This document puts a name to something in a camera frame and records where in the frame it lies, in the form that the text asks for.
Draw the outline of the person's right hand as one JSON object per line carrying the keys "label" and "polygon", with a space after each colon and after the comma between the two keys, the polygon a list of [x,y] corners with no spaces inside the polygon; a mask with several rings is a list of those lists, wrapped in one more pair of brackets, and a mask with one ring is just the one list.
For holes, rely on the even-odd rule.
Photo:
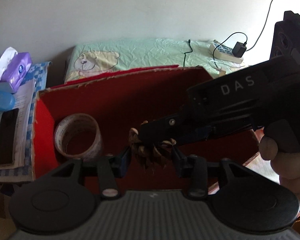
{"label": "person's right hand", "polygon": [[300,153],[281,153],[277,143],[263,136],[259,152],[264,160],[270,161],[275,173],[279,175],[280,185],[292,191],[300,200]]}

